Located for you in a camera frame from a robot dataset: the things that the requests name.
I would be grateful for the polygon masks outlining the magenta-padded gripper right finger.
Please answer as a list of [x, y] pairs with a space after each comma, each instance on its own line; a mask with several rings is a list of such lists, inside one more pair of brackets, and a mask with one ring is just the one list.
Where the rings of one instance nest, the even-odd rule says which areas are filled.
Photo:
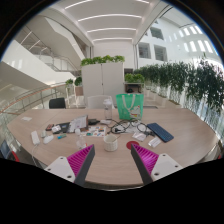
[[168, 154], [162, 153], [158, 155], [136, 144], [131, 145], [131, 155], [144, 185], [182, 169], [182, 166]]

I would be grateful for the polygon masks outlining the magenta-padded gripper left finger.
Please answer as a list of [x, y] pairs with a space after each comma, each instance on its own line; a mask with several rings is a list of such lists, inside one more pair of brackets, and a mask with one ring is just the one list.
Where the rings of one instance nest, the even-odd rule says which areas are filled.
[[83, 186], [94, 156], [95, 147], [90, 145], [68, 157], [58, 157], [46, 168], [46, 171]]

